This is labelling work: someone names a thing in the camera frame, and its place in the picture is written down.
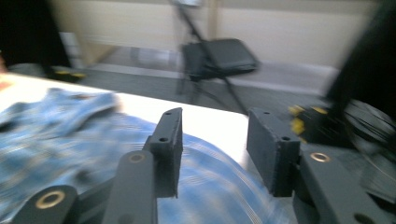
white table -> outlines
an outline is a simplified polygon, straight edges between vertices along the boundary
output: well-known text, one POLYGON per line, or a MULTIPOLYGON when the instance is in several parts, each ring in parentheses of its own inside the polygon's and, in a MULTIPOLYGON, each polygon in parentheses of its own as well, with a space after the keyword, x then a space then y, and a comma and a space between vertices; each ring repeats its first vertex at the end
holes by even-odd
MULTIPOLYGON (((49 88, 85 92, 106 91, 11 73, 0 74, 0 83, 2 81, 11 82, 12 86, 0 91, 0 111, 17 102, 39 101, 49 88)), ((242 167, 248 168, 246 152, 248 117, 245 115, 132 94, 116 93, 116 95, 120 100, 120 112, 154 123, 160 120, 163 112, 182 107, 184 133, 206 140, 222 149, 242 167)))

chair seat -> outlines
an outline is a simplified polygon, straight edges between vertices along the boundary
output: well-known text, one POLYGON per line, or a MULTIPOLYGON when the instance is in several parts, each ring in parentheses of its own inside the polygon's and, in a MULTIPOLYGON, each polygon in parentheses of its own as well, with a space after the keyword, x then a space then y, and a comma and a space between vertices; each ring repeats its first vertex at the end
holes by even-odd
POLYGON ((228 77, 252 72, 258 63, 245 45, 238 39, 219 39, 206 41, 213 63, 205 59, 201 43, 182 47, 187 72, 191 80, 213 77, 228 77))

folding chair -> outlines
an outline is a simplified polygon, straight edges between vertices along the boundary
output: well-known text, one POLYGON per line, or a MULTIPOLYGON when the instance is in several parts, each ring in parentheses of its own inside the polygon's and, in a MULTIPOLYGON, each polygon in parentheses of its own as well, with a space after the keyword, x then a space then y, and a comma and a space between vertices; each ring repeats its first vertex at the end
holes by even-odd
POLYGON ((228 92, 235 99, 243 113, 248 111, 233 90, 232 83, 227 77, 243 75, 255 71, 258 62, 247 47, 238 39, 204 40, 192 23, 186 7, 178 1, 174 1, 180 18, 186 22, 191 41, 181 46, 184 60, 183 78, 180 80, 178 92, 182 93, 186 79, 189 77, 194 84, 190 103, 193 104, 199 93, 204 93, 219 104, 228 107, 216 95, 204 91, 201 80, 219 78, 227 86, 228 92))

crumpled blue shirt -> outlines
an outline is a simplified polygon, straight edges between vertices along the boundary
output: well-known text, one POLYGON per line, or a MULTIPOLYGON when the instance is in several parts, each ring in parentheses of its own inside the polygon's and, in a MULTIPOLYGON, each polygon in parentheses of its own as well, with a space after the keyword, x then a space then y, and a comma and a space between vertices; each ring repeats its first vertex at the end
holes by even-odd
MULTIPOLYGON (((0 113, 0 223, 44 188, 81 193, 114 176, 120 157, 140 150, 156 126, 116 111, 112 93, 51 89, 40 102, 0 113)), ((266 188, 220 149, 186 134, 183 142, 178 198, 158 200, 159 223, 289 222, 266 188)))

blue fabric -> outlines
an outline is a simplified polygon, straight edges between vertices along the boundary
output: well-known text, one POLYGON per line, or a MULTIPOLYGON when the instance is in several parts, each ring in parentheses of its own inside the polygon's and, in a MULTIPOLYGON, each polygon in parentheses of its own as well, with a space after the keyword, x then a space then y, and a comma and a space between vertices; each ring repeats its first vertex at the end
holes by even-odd
MULTIPOLYGON (((0 222, 53 185, 84 192, 115 174, 155 124, 116 112, 112 93, 51 89, 0 113, 0 222), (87 173, 89 180, 76 176, 87 173)), ((160 223, 288 223, 282 206, 220 149, 184 134, 178 198, 159 199, 160 223)))

